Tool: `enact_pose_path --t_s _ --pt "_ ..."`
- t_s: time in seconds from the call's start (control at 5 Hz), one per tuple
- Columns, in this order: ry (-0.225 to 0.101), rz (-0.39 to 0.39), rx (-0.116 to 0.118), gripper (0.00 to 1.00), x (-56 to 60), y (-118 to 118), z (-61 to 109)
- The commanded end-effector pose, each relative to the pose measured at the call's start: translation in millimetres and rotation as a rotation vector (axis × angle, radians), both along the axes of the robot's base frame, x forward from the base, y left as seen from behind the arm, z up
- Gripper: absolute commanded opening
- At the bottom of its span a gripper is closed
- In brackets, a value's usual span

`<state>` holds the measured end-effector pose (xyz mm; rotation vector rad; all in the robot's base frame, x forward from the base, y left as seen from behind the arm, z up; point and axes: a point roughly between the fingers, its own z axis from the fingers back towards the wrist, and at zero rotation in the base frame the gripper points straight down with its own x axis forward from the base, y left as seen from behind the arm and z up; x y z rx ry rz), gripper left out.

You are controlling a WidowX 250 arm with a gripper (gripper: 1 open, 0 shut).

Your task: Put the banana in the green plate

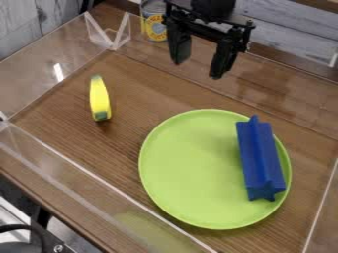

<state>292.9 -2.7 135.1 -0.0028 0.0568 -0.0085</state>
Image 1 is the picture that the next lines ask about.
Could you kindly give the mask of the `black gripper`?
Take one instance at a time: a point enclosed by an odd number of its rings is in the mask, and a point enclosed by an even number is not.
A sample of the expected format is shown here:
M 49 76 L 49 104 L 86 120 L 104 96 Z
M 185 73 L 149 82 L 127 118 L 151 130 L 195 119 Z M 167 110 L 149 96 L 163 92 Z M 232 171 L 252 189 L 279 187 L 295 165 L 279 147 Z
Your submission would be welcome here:
M 252 20 L 233 12 L 236 0 L 165 0 L 168 53 L 171 61 L 181 64 L 191 54 L 191 35 L 185 28 L 207 40 L 217 42 L 208 76 L 217 80 L 232 68 L 237 51 L 248 47 Z

